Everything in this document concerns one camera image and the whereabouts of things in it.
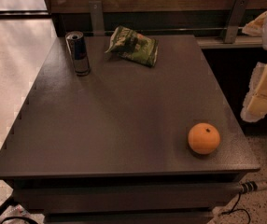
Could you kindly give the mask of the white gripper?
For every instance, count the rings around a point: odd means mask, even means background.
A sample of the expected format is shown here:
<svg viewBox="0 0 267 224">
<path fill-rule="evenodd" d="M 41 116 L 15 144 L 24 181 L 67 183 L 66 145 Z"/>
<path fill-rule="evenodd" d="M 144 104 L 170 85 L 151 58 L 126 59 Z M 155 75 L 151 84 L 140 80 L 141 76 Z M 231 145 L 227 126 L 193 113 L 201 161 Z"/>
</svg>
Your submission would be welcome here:
<svg viewBox="0 0 267 224">
<path fill-rule="evenodd" d="M 267 11 L 247 23 L 242 33 L 251 36 L 262 34 L 262 46 L 267 50 Z M 248 87 L 240 116 L 243 121 L 257 122 L 267 115 L 267 63 L 257 63 Z"/>
</svg>

